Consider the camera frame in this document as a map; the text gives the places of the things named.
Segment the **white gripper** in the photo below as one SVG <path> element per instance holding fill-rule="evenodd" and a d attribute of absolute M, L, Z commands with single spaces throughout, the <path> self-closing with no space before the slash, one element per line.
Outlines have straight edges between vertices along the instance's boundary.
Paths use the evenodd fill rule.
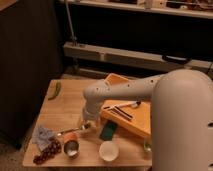
<path fill-rule="evenodd" d="M 82 115 L 83 115 L 83 119 L 84 120 L 90 120 L 90 121 L 95 120 L 95 127 L 96 128 L 100 128 L 101 120 L 100 120 L 100 118 L 98 118 L 99 115 L 100 115 L 100 111 L 99 110 L 97 110 L 97 109 L 89 110 L 86 107 L 84 107 L 82 109 Z M 86 130 L 86 128 L 85 128 L 86 121 L 84 121 L 84 120 L 80 120 L 80 123 L 79 123 L 79 127 L 80 127 L 81 131 Z"/>

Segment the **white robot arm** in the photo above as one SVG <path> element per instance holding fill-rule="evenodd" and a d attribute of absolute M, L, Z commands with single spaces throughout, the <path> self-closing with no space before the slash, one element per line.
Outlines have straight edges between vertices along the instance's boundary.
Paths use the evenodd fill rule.
<path fill-rule="evenodd" d="M 95 120 L 107 100 L 151 103 L 152 171 L 213 171 L 213 80 L 198 70 L 111 85 L 105 80 L 83 91 L 83 118 Z"/>

